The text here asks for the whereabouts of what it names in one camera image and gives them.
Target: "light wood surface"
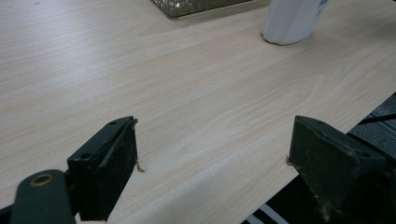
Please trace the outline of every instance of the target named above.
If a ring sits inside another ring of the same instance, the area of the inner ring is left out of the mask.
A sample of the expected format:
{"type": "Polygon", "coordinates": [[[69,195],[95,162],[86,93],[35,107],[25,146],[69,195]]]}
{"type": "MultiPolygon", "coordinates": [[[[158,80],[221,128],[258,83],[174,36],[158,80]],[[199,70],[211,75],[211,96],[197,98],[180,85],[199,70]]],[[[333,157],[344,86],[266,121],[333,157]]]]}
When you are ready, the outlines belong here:
{"type": "Polygon", "coordinates": [[[133,115],[145,173],[109,223],[240,223],[295,176],[295,115],[347,132],[396,91],[396,3],[330,1],[263,41],[267,1],[168,20],[149,0],[1,0],[0,206],[133,115]]]}

